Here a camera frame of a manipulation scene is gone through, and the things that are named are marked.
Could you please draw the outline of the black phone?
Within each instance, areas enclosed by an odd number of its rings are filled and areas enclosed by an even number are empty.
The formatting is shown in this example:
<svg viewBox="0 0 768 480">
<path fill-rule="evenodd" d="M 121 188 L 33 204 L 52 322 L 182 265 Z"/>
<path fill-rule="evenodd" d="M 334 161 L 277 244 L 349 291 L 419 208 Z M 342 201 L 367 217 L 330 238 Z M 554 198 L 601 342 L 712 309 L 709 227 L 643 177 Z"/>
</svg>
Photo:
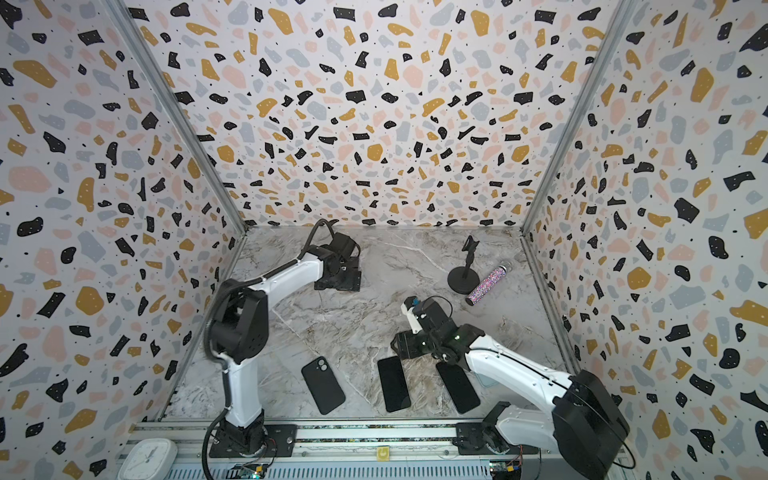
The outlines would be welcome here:
<svg viewBox="0 0 768 480">
<path fill-rule="evenodd" d="M 481 404 L 478 394 L 461 367 L 438 362 L 436 369 L 459 414 L 467 413 Z"/>
<path fill-rule="evenodd" d="M 377 362 L 385 409 L 388 413 L 404 410 L 411 406 L 402 363 L 399 357 L 392 356 Z"/>
</svg>

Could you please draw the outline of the black phone case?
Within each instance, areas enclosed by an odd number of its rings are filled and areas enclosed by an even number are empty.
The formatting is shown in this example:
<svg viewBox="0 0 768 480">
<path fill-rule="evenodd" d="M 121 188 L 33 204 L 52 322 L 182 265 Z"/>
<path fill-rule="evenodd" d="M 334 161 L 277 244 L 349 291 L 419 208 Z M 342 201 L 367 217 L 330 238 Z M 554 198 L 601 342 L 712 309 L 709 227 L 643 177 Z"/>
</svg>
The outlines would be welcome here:
<svg viewBox="0 0 768 480">
<path fill-rule="evenodd" d="M 327 415 L 346 401 L 346 395 L 323 356 L 319 356 L 301 369 L 302 377 L 321 415 Z"/>
</svg>

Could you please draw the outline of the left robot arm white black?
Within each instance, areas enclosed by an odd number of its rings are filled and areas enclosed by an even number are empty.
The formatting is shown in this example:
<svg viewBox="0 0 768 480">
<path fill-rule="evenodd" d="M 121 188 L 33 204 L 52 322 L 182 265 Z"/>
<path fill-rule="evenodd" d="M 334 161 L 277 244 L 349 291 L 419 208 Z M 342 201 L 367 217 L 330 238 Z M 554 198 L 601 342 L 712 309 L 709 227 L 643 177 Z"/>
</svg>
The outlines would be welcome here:
<svg viewBox="0 0 768 480">
<path fill-rule="evenodd" d="M 359 291 L 360 252 L 351 237 L 334 232 L 323 245 L 308 239 L 297 257 L 264 275 L 222 285 L 203 331 L 206 357 L 222 369 L 225 406 L 214 423 L 221 440 L 245 454 L 265 442 L 256 357 L 269 339 L 270 308 L 309 284 L 317 290 Z"/>
</svg>

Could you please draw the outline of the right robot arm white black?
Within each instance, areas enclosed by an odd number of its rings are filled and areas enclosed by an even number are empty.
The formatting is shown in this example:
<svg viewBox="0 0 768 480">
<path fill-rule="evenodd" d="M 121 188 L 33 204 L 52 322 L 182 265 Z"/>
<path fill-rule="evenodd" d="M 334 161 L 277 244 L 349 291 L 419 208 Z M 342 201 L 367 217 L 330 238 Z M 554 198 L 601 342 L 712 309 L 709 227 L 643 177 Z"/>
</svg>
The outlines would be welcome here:
<svg viewBox="0 0 768 480">
<path fill-rule="evenodd" d="M 499 401 L 479 423 L 457 428 L 463 454 L 506 455 L 524 445 L 557 452 L 586 479 L 605 479 L 616 466 L 630 427 L 602 381 L 589 371 L 576 374 L 538 364 L 471 325 L 457 325 L 436 302 L 406 299 L 409 328 L 391 347 L 402 359 L 432 356 L 453 373 L 445 385 L 453 394 L 472 393 L 470 372 L 521 395 L 532 409 Z"/>
</svg>

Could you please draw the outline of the black phone stand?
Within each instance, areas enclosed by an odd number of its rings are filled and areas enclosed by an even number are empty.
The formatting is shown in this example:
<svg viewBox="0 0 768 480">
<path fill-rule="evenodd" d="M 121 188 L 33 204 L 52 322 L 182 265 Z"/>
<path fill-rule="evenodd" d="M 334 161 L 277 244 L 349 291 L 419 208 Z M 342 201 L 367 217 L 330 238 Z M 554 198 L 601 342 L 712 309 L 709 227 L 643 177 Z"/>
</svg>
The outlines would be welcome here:
<svg viewBox="0 0 768 480">
<path fill-rule="evenodd" d="M 448 286 L 456 293 L 467 295 L 480 283 L 479 275 L 472 269 L 478 245 L 479 241 L 469 235 L 462 247 L 462 251 L 466 253 L 464 265 L 453 268 L 448 274 Z"/>
</svg>

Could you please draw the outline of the glitter purple microphone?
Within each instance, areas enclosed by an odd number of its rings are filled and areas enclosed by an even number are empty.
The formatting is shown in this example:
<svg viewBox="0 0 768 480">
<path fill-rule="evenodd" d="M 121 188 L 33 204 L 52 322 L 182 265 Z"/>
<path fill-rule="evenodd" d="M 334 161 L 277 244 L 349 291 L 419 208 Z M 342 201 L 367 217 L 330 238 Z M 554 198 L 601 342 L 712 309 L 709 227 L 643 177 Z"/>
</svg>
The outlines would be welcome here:
<svg viewBox="0 0 768 480">
<path fill-rule="evenodd" d="M 513 266 L 510 261 L 501 261 L 499 265 L 481 280 L 465 297 L 465 302 L 470 306 L 478 304 L 512 269 Z"/>
</svg>

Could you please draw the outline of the yellow sticker tag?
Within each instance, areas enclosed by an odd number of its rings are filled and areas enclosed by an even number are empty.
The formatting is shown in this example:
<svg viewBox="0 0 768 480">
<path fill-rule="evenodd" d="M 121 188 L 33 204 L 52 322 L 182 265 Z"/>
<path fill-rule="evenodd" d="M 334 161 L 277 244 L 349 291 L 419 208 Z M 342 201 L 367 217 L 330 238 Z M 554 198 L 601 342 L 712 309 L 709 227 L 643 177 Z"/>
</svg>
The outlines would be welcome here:
<svg viewBox="0 0 768 480">
<path fill-rule="evenodd" d="M 388 446 L 380 446 L 376 451 L 376 459 L 379 462 L 388 462 L 390 459 L 390 448 Z"/>
</svg>

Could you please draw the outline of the white square clock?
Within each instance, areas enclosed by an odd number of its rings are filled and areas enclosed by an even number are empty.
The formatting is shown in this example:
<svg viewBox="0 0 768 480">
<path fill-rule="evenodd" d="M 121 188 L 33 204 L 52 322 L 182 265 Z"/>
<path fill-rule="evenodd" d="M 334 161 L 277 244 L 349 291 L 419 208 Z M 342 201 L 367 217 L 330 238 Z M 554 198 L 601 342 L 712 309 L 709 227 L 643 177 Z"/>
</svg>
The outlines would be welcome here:
<svg viewBox="0 0 768 480">
<path fill-rule="evenodd" d="M 177 445 L 164 438 L 145 439 L 137 443 L 124 460 L 119 480 L 163 480 L 177 457 Z"/>
</svg>

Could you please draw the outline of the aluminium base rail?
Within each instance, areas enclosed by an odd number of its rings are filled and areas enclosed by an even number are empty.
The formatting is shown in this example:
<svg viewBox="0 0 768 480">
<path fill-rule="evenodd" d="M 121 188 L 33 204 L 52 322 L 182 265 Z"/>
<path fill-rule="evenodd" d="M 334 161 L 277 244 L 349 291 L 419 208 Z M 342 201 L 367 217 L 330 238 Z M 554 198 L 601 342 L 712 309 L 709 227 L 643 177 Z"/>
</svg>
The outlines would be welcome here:
<svg viewBox="0 0 768 480">
<path fill-rule="evenodd" d="M 170 479 L 577 479 L 551 450 L 524 445 L 506 455 L 463 454 L 457 428 L 479 419 L 274 420 L 264 453 L 240 455 L 211 439 L 203 456 L 205 420 L 146 422 L 135 427 L 118 459 L 142 440 L 164 438 L 178 447 Z M 388 462 L 376 451 L 390 448 Z"/>
</svg>

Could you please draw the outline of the aluminium corner post left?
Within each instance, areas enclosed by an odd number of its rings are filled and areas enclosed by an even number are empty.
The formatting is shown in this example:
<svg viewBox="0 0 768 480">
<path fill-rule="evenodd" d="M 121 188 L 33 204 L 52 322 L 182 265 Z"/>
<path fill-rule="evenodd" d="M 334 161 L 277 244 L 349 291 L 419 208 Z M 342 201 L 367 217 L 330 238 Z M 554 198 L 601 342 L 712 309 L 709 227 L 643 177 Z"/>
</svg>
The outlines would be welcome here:
<svg viewBox="0 0 768 480">
<path fill-rule="evenodd" d="M 222 211 L 227 214 L 239 236 L 247 233 L 245 222 L 240 217 L 233 200 L 225 190 L 215 167 L 211 164 L 207 152 L 203 148 L 197 135 L 191 128 L 180 104 L 176 100 L 172 88 L 163 77 L 162 71 L 154 59 L 150 48 L 143 39 L 139 28 L 125 5 L 124 1 L 102 1 L 107 15 L 114 23 L 117 31 L 125 40 L 131 54 L 142 69 L 146 80 L 153 88 L 160 104 L 171 119 L 179 133 L 183 144 L 188 147 L 193 158 L 205 176 L 211 190 L 221 204 Z"/>
</svg>

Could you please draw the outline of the aluminium corner post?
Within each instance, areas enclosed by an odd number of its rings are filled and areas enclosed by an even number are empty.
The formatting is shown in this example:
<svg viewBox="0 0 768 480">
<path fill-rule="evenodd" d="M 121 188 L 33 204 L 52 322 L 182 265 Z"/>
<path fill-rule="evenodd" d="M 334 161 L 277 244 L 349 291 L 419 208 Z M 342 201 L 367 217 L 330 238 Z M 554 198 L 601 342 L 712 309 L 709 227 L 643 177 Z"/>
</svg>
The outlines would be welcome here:
<svg viewBox="0 0 768 480">
<path fill-rule="evenodd" d="M 207 152 L 203 148 L 197 135 L 191 128 L 180 104 L 176 100 L 172 88 L 163 77 L 162 71 L 154 59 L 150 48 L 143 39 L 139 28 L 125 5 L 124 1 L 102 1 L 107 15 L 114 23 L 117 31 L 125 40 L 131 54 L 142 69 L 146 80 L 153 88 L 160 104 L 171 119 L 179 133 L 183 144 L 188 147 L 193 158 L 205 176 L 211 190 L 221 204 L 222 211 L 227 214 L 239 236 L 247 233 L 245 222 L 240 217 L 233 200 L 225 190 L 215 167 L 211 164 Z"/>
<path fill-rule="evenodd" d="M 547 191 L 554 183 L 555 176 L 565 161 L 566 154 L 571 148 L 579 126 L 590 108 L 591 101 L 600 86 L 601 79 L 611 61 L 613 51 L 619 42 L 619 37 L 625 30 L 636 4 L 637 1 L 631 0 L 621 0 L 618 2 L 617 8 L 608 24 L 605 38 L 596 53 L 592 68 L 586 77 L 584 86 L 565 124 L 563 135 L 557 144 L 552 160 L 543 175 L 528 214 L 522 224 L 521 234 L 523 236 L 526 236 L 533 230 L 537 215 L 544 208 Z"/>
</svg>

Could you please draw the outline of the aluminium corner post right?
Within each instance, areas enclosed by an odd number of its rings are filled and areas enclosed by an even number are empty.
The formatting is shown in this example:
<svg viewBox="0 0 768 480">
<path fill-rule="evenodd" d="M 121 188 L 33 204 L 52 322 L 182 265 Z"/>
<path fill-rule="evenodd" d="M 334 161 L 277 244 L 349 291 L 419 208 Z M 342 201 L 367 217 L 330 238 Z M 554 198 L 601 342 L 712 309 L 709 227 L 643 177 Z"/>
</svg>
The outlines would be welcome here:
<svg viewBox="0 0 768 480">
<path fill-rule="evenodd" d="M 557 144 L 552 160 L 543 175 L 528 214 L 522 224 L 521 234 L 523 236 L 526 236 L 533 230 L 537 215 L 544 208 L 547 191 L 554 183 L 555 176 L 565 161 L 566 154 L 571 148 L 579 126 L 590 108 L 591 101 L 600 86 L 601 79 L 611 61 L 613 51 L 619 42 L 619 37 L 625 30 L 636 4 L 637 1 L 631 0 L 621 0 L 618 2 L 617 8 L 608 24 L 605 38 L 596 53 L 592 68 L 586 77 L 584 86 L 565 124 L 563 135 Z"/>
</svg>

